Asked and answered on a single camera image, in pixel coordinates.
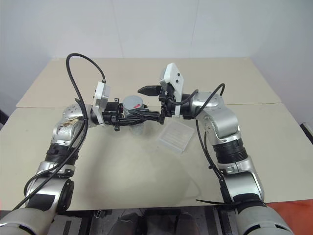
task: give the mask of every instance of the white wall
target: white wall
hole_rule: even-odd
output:
[[[313,118],[310,0],[0,1],[0,109],[8,114],[51,57],[76,51],[252,56],[297,121]]]

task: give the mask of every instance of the transparent container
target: transparent container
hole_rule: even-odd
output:
[[[182,153],[189,143],[195,129],[180,122],[171,121],[163,129],[158,140],[163,145]]]

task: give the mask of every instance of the floor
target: floor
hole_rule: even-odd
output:
[[[139,216],[145,215],[148,224],[148,235],[173,235],[175,219],[180,212],[191,214],[197,222],[200,234],[209,235],[204,207],[112,210],[110,215],[93,219],[90,234],[107,235],[119,217],[133,212]]]

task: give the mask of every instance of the table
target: table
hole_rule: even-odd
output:
[[[245,58],[176,60],[178,65],[184,65],[182,69],[179,66],[179,69],[185,78],[185,90],[192,91],[196,88],[193,87],[195,84],[199,84],[201,90],[207,89],[200,85],[201,73],[206,72],[205,64],[212,74],[223,74],[219,78],[214,76],[214,87],[224,81],[220,79],[228,79],[225,101],[239,119],[245,147],[253,158],[265,189],[265,201],[313,198],[313,188],[308,187],[313,177],[313,147],[251,61]],[[152,76],[147,78],[147,84],[142,84],[145,80],[135,80],[136,74],[139,74],[139,62],[143,63],[146,59],[126,61],[99,59],[98,62],[100,65],[104,62],[111,63],[110,66],[115,69],[132,68],[127,66],[127,63],[134,65],[128,77],[132,78],[133,84],[126,82],[129,94],[134,94],[131,87],[152,84]],[[147,61],[155,62],[161,67],[160,64],[169,63],[171,59]],[[65,87],[70,88],[70,83],[66,82],[63,62],[63,59],[57,59],[48,64],[0,131],[2,210],[12,209],[22,199],[25,182],[45,158],[54,125],[61,118],[62,110],[73,103],[74,93],[65,93],[64,97],[60,95],[65,92]],[[92,82],[84,83],[87,76],[84,74],[85,68],[81,60],[73,60],[73,65],[76,63],[79,66],[73,66],[73,70],[77,69],[79,73],[76,72],[74,76],[82,94],[87,97],[88,89],[96,85],[96,74],[94,73]],[[155,66],[148,62],[144,67],[146,71],[154,71],[152,74],[157,72]],[[193,82],[190,83],[187,82],[189,76],[185,74],[195,74],[193,68],[198,68],[198,75],[194,76]],[[123,73],[126,71],[113,72],[112,69],[111,72],[106,72],[108,85],[112,87],[112,98],[129,95],[125,93],[125,89],[125,94],[119,93],[119,89],[113,92],[114,88],[125,85],[124,81],[127,79],[123,79],[123,84],[115,83],[116,77]],[[109,77],[115,78],[113,85],[109,84]],[[65,79],[63,86],[55,90],[62,78]],[[159,110],[158,102],[153,99],[148,102],[144,100],[150,105],[149,109]],[[182,121],[195,128],[194,120],[167,118],[165,125],[170,121]],[[208,163],[196,134],[186,150],[179,154],[157,142],[163,128],[164,126],[156,122],[147,121],[141,136],[132,135],[128,127],[121,128],[120,132],[114,132],[113,127],[98,126],[89,129],[72,178],[75,189],[69,210],[203,205],[195,199],[221,201],[219,183],[213,171],[207,168]],[[216,161],[211,147],[209,152]]]

